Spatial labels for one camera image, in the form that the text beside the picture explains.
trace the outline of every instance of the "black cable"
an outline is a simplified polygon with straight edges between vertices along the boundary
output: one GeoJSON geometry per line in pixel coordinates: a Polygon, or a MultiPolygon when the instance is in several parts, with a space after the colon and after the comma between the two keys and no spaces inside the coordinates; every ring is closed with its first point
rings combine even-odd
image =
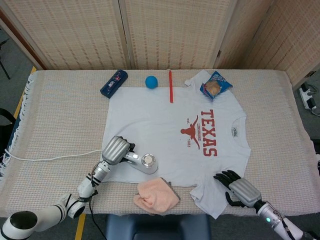
{"type": "Polygon", "coordinates": [[[288,228],[288,225],[285,223],[284,220],[282,220],[282,225],[283,225],[286,233],[288,234],[289,238],[292,239],[292,240],[296,240],[296,239],[294,238],[294,236],[292,235],[292,233],[290,232],[290,230],[289,230],[289,228],[288,228]]]}
{"type": "Polygon", "coordinates": [[[91,217],[92,217],[92,221],[94,223],[94,225],[99,229],[100,233],[102,234],[102,236],[104,237],[105,240],[107,240],[106,236],[104,235],[104,233],[101,231],[100,227],[98,226],[98,224],[96,223],[95,219],[94,219],[94,213],[91,209],[91,201],[89,201],[89,209],[90,209],[90,213],[91,213],[91,217]]]}

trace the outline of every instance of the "snack bag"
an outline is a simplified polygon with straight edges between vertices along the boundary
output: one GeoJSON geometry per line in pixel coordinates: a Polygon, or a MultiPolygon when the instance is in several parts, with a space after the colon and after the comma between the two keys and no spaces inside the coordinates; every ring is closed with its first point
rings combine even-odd
{"type": "Polygon", "coordinates": [[[200,91],[213,100],[218,94],[223,93],[229,87],[232,87],[232,85],[220,73],[215,71],[210,79],[201,85],[200,91]]]}

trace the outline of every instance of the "table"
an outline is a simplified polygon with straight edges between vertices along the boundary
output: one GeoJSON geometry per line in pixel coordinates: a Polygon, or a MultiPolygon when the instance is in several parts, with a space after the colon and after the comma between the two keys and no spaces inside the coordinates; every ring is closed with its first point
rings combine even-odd
{"type": "MultiPolygon", "coordinates": [[[[173,70],[174,87],[200,70],[173,70]]],[[[312,142],[303,128],[288,76],[276,70],[219,69],[247,114],[251,156],[245,177],[264,200],[285,215],[320,212],[320,178],[312,142]]],[[[101,149],[109,100],[100,88],[114,70],[45,70],[29,77],[12,153],[37,159],[101,149]]],[[[169,87],[168,70],[128,70],[123,87],[144,87],[154,75],[169,87]]],[[[0,217],[52,205],[77,186],[99,160],[99,153],[50,162],[11,159],[0,178],[0,217]]],[[[200,214],[189,195],[192,187],[174,187],[181,202],[167,214],[200,214]]],[[[93,198],[94,213],[145,213],[133,203],[132,183],[108,182],[93,198]]],[[[228,206],[224,214],[255,215],[254,209],[228,206]]]]}

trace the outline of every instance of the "blue ball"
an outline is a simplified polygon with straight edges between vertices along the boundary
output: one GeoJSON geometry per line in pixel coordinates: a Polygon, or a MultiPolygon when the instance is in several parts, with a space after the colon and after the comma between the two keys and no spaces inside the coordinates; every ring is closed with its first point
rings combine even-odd
{"type": "Polygon", "coordinates": [[[145,85],[149,89],[158,87],[158,80],[155,76],[147,76],[145,79],[145,85]]]}

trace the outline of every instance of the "woven partition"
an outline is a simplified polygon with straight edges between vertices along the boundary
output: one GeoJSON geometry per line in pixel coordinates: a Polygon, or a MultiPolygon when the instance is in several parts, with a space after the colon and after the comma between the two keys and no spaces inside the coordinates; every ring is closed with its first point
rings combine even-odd
{"type": "Polygon", "coordinates": [[[136,69],[212,68],[235,4],[234,0],[124,2],[136,69]]]}
{"type": "Polygon", "coordinates": [[[121,44],[112,0],[5,0],[5,3],[53,69],[128,68],[124,54],[127,50],[121,44]]]}
{"type": "Polygon", "coordinates": [[[278,0],[241,67],[286,71],[295,87],[320,63],[319,26],[319,0],[278,0]]]}
{"type": "Polygon", "coordinates": [[[236,69],[273,0],[238,0],[214,67],[236,69]]]}

